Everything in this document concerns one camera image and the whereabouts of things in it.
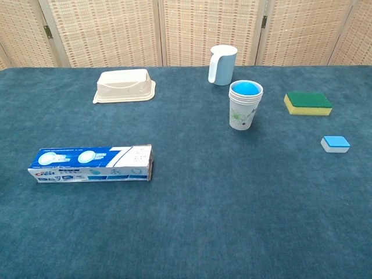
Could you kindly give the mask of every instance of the pitcher handle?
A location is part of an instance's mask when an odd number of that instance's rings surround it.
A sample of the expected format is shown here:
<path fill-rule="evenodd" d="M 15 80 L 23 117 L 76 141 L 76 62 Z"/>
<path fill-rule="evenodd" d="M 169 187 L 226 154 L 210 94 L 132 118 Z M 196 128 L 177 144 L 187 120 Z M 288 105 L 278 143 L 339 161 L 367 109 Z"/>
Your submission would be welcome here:
<path fill-rule="evenodd" d="M 217 74 L 217 65 L 219 64 L 219 60 L 222 57 L 220 54 L 213 54 L 212 58 L 210 58 L 209 64 L 209 74 L 208 74 L 208 81 L 210 83 L 214 83 L 216 81 L 216 74 Z"/>

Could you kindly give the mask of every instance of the green scouring pad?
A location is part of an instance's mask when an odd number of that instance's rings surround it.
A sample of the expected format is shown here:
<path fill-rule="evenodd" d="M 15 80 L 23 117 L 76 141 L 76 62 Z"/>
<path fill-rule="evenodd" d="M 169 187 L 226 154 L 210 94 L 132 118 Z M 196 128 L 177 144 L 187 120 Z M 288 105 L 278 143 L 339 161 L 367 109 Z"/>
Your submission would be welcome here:
<path fill-rule="evenodd" d="M 328 116 L 332 111 L 332 104 L 322 93 L 288 92 L 284 103 L 292 115 Z"/>

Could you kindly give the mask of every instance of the white box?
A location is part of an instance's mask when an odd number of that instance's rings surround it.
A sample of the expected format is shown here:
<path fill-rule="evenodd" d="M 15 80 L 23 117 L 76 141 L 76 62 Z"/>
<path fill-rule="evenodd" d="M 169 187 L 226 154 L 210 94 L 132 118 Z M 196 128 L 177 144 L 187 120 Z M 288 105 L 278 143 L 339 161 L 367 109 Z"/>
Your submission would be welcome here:
<path fill-rule="evenodd" d="M 152 146 L 40 149 L 28 172 L 39 183 L 151 179 Z"/>

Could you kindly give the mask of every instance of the small container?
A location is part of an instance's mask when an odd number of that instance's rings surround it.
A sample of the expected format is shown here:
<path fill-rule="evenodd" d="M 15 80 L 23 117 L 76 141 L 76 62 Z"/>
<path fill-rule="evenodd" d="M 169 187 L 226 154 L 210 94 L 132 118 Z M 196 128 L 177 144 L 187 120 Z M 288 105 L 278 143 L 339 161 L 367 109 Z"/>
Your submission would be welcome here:
<path fill-rule="evenodd" d="M 346 138 L 340 135 L 325 135 L 320 144 L 328 153 L 346 153 L 350 148 Z"/>
<path fill-rule="evenodd" d="M 97 81 L 93 103 L 147 101 L 155 95 L 155 82 L 146 69 L 105 71 Z"/>

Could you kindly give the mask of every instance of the blue ball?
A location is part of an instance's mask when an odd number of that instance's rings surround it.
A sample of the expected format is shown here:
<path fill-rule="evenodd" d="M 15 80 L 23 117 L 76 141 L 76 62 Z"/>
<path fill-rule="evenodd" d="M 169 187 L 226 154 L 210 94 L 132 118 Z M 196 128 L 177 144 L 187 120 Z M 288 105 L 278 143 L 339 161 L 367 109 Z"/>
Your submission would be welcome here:
<path fill-rule="evenodd" d="M 232 90 L 240 95 L 257 95 L 260 92 L 254 84 L 247 82 L 238 83 Z"/>

